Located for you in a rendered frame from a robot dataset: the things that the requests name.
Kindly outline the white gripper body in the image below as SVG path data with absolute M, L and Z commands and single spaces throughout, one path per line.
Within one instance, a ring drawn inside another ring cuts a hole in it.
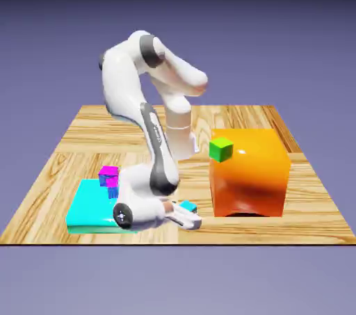
M 173 211 L 166 215 L 166 219 L 178 224 L 182 229 L 199 229 L 202 224 L 202 218 L 195 212 L 189 211 L 180 204 L 172 204 Z

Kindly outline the small green cube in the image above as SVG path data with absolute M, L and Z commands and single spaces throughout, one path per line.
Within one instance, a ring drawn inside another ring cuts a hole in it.
M 232 157 L 233 148 L 233 142 L 227 138 L 215 138 L 209 142 L 209 157 L 219 163 L 222 163 Z

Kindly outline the small magenta cube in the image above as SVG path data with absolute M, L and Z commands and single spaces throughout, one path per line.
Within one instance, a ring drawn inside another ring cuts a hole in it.
M 117 187 L 119 171 L 120 169 L 117 166 L 103 165 L 98 173 L 100 186 Z

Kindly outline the small cyan cube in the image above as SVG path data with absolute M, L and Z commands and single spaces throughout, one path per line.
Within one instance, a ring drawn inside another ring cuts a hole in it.
M 197 205 L 189 200 L 184 200 L 179 204 L 181 210 L 197 213 Z

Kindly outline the large orange box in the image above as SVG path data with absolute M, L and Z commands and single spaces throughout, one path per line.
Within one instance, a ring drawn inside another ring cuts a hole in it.
M 213 129 L 211 140 L 220 137 L 234 148 L 222 163 L 210 158 L 214 216 L 282 216 L 291 160 L 275 130 Z

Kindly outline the large cyan box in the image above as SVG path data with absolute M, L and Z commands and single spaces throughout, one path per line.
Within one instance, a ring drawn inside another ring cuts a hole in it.
M 98 179 L 82 179 L 65 218 L 68 233 L 136 234 L 118 227 L 113 219 L 115 203 Z

